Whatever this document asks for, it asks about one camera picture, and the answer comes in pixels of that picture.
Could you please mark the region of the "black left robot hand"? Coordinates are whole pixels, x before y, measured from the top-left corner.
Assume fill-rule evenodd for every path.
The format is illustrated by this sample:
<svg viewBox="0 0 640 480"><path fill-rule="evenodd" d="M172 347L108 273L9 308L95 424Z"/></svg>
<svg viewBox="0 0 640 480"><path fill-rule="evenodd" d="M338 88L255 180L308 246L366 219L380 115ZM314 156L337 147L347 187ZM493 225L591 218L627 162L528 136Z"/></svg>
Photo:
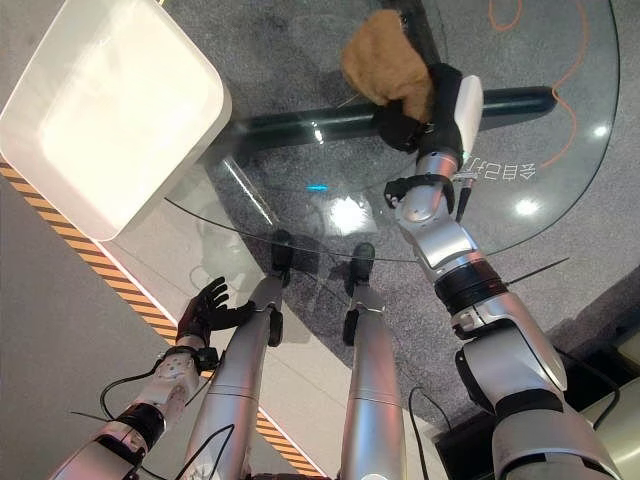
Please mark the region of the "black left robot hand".
<svg viewBox="0 0 640 480"><path fill-rule="evenodd" d="M183 338L198 339L209 347L213 331L239 327L250 320L256 304L249 300L240 307L229 308L227 289L225 278L218 277L190 300L177 326L177 342Z"/></svg>

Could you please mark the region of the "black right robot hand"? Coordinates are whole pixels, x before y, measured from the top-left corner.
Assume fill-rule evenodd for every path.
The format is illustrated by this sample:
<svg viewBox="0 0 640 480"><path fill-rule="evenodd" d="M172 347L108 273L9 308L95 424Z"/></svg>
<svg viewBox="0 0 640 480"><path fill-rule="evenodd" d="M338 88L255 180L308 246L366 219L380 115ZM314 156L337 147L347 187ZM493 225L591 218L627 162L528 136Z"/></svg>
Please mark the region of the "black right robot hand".
<svg viewBox="0 0 640 480"><path fill-rule="evenodd" d="M434 83L430 118L419 122L402 112L393 101L379 107L373 125L381 139L392 148L420 157L434 152L449 153L458 163L471 152L479 131L484 107L481 80L464 76L446 63L428 67Z"/></svg>

